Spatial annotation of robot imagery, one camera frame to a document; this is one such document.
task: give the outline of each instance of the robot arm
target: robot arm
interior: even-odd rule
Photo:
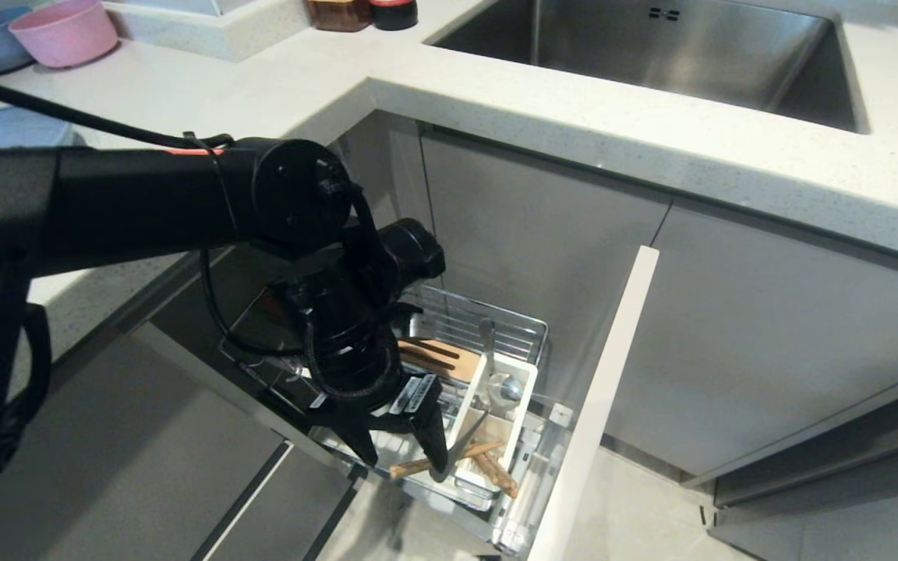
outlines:
[[[0,150],[0,470],[18,441],[12,430],[4,450],[7,428],[21,430],[35,412],[10,419],[5,404],[21,327],[35,338],[37,315],[26,305],[31,278],[234,242],[252,242],[302,271],[271,288],[303,338],[281,354],[302,355],[325,396],[307,413],[309,423],[331,427],[369,464],[377,462],[371,429],[411,433],[435,468],[445,469],[437,380],[414,411],[377,412],[401,397],[408,380],[390,310],[407,285],[445,269],[435,238],[411,219],[377,230],[361,189],[317,143],[199,146]],[[209,299],[214,322],[227,331]],[[46,333],[42,315],[39,323]],[[34,362],[45,363],[46,344],[49,365],[49,341],[37,338]]]

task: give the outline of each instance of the black cable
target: black cable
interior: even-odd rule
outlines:
[[[117,121],[111,121],[109,118],[102,118],[85,111],[78,111],[71,107],[47,101],[43,98],[31,96],[28,93],[19,92],[17,90],[0,86],[0,101],[8,103],[16,107],[36,111],[49,117],[60,118],[75,125],[82,125],[97,131],[109,132],[111,135],[135,139],[136,141],[153,143],[158,146],[168,146],[168,148],[190,149],[196,148],[196,144],[190,139],[182,137],[172,137],[163,135],[160,132],[147,131],[139,129],[131,125],[125,125]],[[201,139],[208,146],[222,146],[226,143],[234,142],[231,135],[216,135],[206,139]]]

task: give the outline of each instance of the floor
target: floor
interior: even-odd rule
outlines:
[[[567,561],[751,561],[705,533],[708,495],[599,448]],[[320,561],[464,561],[487,544],[379,479],[363,482]]]

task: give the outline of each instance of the kitchen counter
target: kitchen counter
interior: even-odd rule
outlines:
[[[308,29],[242,63],[124,42],[103,60],[0,84],[162,132],[329,143],[371,111],[445,125],[745,206],[898,252],[898,9],[755,0],[838,22],[866,114],[859,135],[776,115],[425,45],[490,0],[419,0],[402,32]],[[136,143],[86,131],[97,148]],[[34,281],[56,355],[181,256]]]

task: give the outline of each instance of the stainless steel sink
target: stainless steel sink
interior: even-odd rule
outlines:
[[[861,132],[823,18],[720,0],[499,0],[436,46]]]

